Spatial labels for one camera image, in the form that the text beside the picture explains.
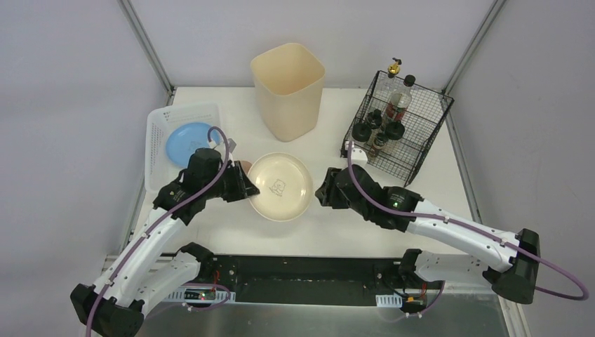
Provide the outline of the soy sauce bottle red label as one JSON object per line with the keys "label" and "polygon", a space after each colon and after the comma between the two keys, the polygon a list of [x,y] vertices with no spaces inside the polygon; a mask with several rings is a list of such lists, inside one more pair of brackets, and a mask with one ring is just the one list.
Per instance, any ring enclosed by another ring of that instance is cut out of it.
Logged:
{"label": "soy sauce bottle red label", "polygon": [[416,77],[412,74],[405,76],[403,83],[399,84],[394,91],[392,91],[385,113],[383,116],[383,125],[387,125],[393,121],[400,122],[406,110],[408,109],[413,97],[411,95],[411,88],[415,84]]}

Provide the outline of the white plastic basket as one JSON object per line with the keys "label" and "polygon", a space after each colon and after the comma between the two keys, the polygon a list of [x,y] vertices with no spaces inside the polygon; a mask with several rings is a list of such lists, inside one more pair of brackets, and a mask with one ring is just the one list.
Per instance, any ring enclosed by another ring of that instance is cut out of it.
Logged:
{"label": "white plastic basket", "polygon": [[220,106],[212,102],[197,102],[163,107],[149,113],[145,139],[145,189],[148,193],[158,192],[183,169],[168,158],[166,142],[175,129],[194,122],[222,128]]}

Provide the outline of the small dark spice jar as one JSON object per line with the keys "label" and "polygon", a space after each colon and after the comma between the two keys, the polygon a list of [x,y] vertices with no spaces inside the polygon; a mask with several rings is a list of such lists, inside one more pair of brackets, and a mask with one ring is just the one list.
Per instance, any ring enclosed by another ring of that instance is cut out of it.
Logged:
{"label": "small dark spice jar", "polygon": [[369,157],[377,157],[388,142],[389,138],[384,132],[377,133],[370,142],[370,149],[368,151]]}

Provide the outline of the blue plate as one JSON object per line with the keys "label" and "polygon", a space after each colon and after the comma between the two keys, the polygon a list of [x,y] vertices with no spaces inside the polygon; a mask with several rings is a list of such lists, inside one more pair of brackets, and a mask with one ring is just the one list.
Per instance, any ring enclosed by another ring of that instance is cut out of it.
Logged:
{"label": "blue plate", "polygon": [[209,147],[207,133],[210,128],[209,124],[194,122],[175,129],[166,142],[166,154],[170,161],[181,168],[187,167],[197,149]]}

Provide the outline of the pink mug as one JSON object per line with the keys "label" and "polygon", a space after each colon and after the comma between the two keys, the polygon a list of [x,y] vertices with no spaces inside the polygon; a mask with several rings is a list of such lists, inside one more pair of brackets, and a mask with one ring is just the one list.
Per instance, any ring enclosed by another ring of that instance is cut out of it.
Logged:
{"label": "pink mug", "polygon": [[245,173],[248,173],[250,171],[252,165],[253,164],[249,161],[245,161],[245,160],[240,161],[240,166]]}

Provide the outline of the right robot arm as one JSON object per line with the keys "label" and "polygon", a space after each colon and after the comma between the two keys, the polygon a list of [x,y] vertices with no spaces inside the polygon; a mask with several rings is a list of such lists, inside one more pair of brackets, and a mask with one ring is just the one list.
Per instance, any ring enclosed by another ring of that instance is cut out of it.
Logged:
{"label": "right robot arm", "polygon": [[497,230],[455,216],[404,187],[383,187],[360,166],[329,168],[314,193],[322,206],[351,209],[387,229],[434,239],[459,250],[439,254],[407,249],[398,273],[426,282],[490,287],[507,300],[531,304],[540,254],[539,234]]}

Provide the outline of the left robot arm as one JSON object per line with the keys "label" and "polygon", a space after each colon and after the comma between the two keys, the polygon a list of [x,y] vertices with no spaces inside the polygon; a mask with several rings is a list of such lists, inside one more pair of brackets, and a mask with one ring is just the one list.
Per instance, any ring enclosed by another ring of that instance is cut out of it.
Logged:
{"label": "left robot arm", "polygon": [[156,272],[151,268],[165,245],[210,199],[235,202],[260,193],[229,153],[199,148],[187,168],[163,186],[141,233],[91,285],[78,284],[70,299],[86,335],[135,336],[146,316],[183,284],[213,278],[213,253],[190,243]]}

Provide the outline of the beige plastic bin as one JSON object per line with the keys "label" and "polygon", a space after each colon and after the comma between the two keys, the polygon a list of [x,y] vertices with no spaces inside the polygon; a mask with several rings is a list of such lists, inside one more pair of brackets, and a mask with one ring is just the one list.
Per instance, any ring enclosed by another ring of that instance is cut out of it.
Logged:
{"label": "beige plastic bin", "polygon": [[272,135],[290,142],[314,129],[326,68],[305,46],[287,43],[250,62],[260,115]]}

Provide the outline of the beige plate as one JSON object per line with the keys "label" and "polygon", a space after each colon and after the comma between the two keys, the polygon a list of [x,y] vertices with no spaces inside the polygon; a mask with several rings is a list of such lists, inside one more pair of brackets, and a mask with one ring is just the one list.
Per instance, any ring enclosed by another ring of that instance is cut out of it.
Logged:
{"label": "beige plate", "polygon": [[260,193],[249,198],[253,209],[263,218],[288,222],[300,217],[314,196],[313,179],[297,157],[285,152],[271,152],[256,160],[249,180]]}

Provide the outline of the clear glass bottle gold cap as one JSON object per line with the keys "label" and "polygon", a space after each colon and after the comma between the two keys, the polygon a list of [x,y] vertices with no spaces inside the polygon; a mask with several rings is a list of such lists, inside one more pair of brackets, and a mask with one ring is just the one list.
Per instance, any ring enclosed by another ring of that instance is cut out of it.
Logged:
{"label": "clear glass bottle gold cap", "polygon": [[390,102],[392,91],[395,89],[395,81],[398,80],[396,77],[401,71],[402,60],[398,58],[392,58],[393,63],[387,68],[386,75],[379,79],[379,96],[386,102]]}

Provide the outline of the black lid jar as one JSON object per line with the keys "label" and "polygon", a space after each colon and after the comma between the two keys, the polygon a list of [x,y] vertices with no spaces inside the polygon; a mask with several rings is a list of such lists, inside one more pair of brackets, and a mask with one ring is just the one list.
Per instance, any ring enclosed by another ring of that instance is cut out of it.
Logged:
{"label": "black lid jar", "polygon": [[382,111],[374,109],[366,115],[366,125],[373,131],[382,126]]}
{"label": "black lid jar", "polygon": [[372,134],[371,127],[365,122],[355,123],[351,131],[351,140],[361,148],[370,147],[369,140]]}
{"label": "black lid jar", "polygon": [[389,140],[400,140],[405,130],[405,126],[400,121],[391,121],[385,126],[384,134]]}

